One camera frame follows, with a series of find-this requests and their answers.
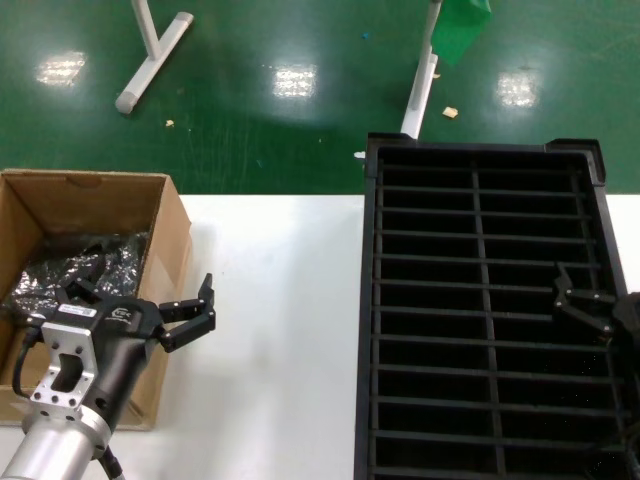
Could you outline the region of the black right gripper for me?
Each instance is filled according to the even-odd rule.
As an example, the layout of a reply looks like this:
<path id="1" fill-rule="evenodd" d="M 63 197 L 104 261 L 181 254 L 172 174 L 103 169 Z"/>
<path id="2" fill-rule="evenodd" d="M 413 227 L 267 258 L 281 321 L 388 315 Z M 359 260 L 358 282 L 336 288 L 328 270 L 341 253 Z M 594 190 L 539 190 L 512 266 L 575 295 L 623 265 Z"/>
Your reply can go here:
<path id="1" fill-rule="evenodd" d="M 579 289 L 567 272 L 566 265 L 556 264 L 558 275 L 554 280 L 554 316 L 572 318 L 599 332 L 612 336 L 615 328 L 613 317 L 621 325 L 633 346 L 639 345 L 639 294 L 629 293 L 620 297 L 603 290 Z"/>

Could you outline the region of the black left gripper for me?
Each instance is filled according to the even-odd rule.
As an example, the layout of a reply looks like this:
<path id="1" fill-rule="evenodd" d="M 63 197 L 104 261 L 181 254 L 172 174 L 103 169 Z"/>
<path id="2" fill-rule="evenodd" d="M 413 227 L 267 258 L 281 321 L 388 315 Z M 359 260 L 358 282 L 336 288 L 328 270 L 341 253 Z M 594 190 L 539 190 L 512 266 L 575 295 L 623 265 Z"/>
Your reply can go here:
<path id="1" fill-rule="evenodd" d="M 158 307 L 160 316 L 149 301 L 103 300 L 103 292 L 82 277 L 61 282 L 54 292 L 62 305 L 40 327 L 50 364 L 30 400 L 37 411 L 67 420 L 79 419 L 85 407 L 109 426 L 120 423 L 158 343 L 162 322 L 178 323 L 159 336 L 167 353 L 216 328 L 211 273 L 205 275 L 195 299 L 163 303 Z"/>

